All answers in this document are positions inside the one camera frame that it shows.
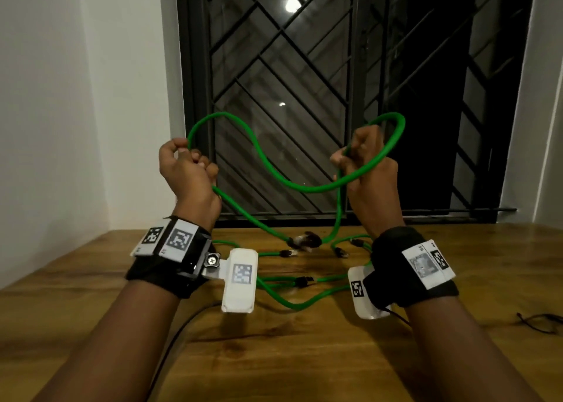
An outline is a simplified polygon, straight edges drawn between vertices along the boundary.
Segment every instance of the person's left arm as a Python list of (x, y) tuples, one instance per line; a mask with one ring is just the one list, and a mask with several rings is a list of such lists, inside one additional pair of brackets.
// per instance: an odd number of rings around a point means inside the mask
[[(173, 214), (211, 231), (221, 212), (212, 190), (218, 167), (186, 143), (173, 139), (161, 147), (160, 173), (178, 198)], [(33, 401), (143, 401), (178, 305), (179, 298), (161, 287), (129, 281)]]

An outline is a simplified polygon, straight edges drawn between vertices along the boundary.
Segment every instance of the hand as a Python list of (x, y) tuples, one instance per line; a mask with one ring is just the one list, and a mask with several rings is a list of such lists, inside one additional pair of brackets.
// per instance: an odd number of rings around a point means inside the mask
[[(349, 157), (345, 148), (330, 157), (330, 161), (345, 175), (371, 161), (384, 147), (384, 136), (377, 125), (356, 129)], [(398, 165), (385, 157), (375, 168), (347, 185), (348, 199), (357, 218), (372, 238), (385, 230), (404, 226), (397, 191)]]
[(219, 167), (199, 150), (189, 151), (183, 138), (163, 144), (158, 156), (160, 173), (178, 198), (172, 214), (211, 232), (221, 213), (221, 198), (212, 189), (217, 185)]

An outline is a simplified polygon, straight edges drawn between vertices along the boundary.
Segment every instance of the wooden table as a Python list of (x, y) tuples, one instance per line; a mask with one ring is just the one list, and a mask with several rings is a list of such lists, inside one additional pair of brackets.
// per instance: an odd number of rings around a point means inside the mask
[[(302, 230), (286, 231), (297, 235)], [(545, 400), (563, 400), (563, 338), (519, 325), (515, 316), (517, 311), (563, 314), (563, 231), (521, 225), (419, 230), (439, 244), (457, 273), (461, 299), (506, 356)], [(355, 233), (361, 228), (341, 230), (341, 235)], [(142, 234), (111, 231), (0, 291), (0, 400), (30, 400), (88, 335), (123, 286), (128, 254)], [(219, 229), (214, 237), (258, 251), (284, 249), (258, 229)], [(361, 248), (342, 247), (351, 254), (344, 261), (323, 247), (298, 258), (262, 258), (259, 273), (320, 277), (366, 262)], [(331, 285), (283, 293), (304, 301)], [(212, 282), (182, 302), (172, 333), (191, 312), (221, 299), (221, 293), (221, 284)], [(185, 330), (163, 378), (152, 400), (437, 399), (410, 329), (395, 318), (359, 319), (346, 291), (298, 313), (263, 291), (257, 292), (250, 315), (210, 309)]]

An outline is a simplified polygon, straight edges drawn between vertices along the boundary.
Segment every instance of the forearm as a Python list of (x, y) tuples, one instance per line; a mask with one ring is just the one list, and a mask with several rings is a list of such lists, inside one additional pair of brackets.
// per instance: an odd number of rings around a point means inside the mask
[(429, 299), (405, 310), (447, 401), (541, 401), (457, 297)]
[(179, 299), (139, 280), (114, 304), (35, 397), (35, 402), (137, 402), (144, 399)]

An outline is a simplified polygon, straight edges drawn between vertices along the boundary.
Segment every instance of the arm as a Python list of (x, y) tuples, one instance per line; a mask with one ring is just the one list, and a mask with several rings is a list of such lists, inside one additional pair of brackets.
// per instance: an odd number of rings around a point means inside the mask
[[(354, 133), (350, 157), (343, 149), (330, 158), (349, 174), (383, 148), (377, 126)], [(397, 191), (398, 165), (384, 158), (374, 169), (348, 184), (348, 199), (374, 238), (404, 226)], [(537, 393), (504, 357), (457, 297), (429, 299), (406, 308), (423, 357), (447, 401), (539, 402)]]
[[(211, 188), (218, 168), (199, 151), (189, 152), (186, 143), (174, 139), (162, 146), (160, 172), (178, 197), (173, 214), (210, 231), (221, 212)], [(143, 401), (178, 305), (179, 299), (161, 287), (128, 282), (34, 402)]]

